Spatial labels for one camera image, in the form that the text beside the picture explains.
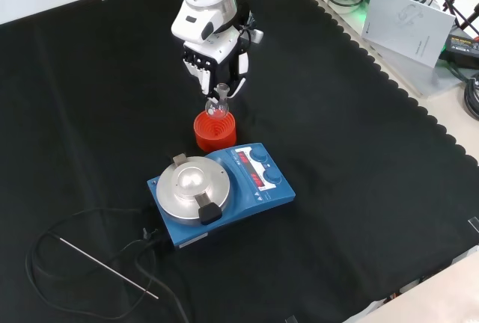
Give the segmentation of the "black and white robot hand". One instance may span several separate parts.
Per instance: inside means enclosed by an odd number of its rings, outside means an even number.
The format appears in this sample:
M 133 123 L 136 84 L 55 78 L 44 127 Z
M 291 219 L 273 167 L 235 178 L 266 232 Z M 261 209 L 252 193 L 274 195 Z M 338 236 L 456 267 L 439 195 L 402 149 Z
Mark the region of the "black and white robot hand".
M 242 33 L 232 26 L 212 34 L 202 44 L 183 44 L 183 63 L 189 74 L 198 80 L 206 97 L 219 98 L 216 86 L 223 82 L 230 88 L 228 98 L 232 99 L 246 83 L 249 60 L 241 44 Z

